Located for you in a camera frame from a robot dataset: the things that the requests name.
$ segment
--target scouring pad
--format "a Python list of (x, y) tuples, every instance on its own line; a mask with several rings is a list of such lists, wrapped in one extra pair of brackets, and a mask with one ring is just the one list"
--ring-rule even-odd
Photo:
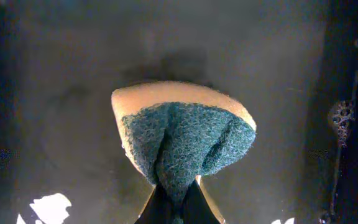
[(211, 175), (244, 157), (256, 124), (236, 100), (204, 86), (146, 83), (113, 92), (112, 108), (126, 154), (151, 184), (180, 206), (196, 175)]

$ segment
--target green scouring pad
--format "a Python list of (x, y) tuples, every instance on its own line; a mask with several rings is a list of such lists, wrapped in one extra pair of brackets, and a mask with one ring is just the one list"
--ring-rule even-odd
[(155, 82), (118, 89), (111, 99), (128, 158), (175, 205), (196, 175), (237, 162), (255, 139), (247, 110), (204, 86)]

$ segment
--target sponge edge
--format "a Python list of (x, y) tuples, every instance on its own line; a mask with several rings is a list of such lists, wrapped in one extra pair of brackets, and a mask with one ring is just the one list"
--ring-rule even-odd
[(116, 90), (112, 107), (128, 158), (180, 203), (196, 175), (214, 174), (241, 159), (256, 125), (232, 98), (180, 82)]

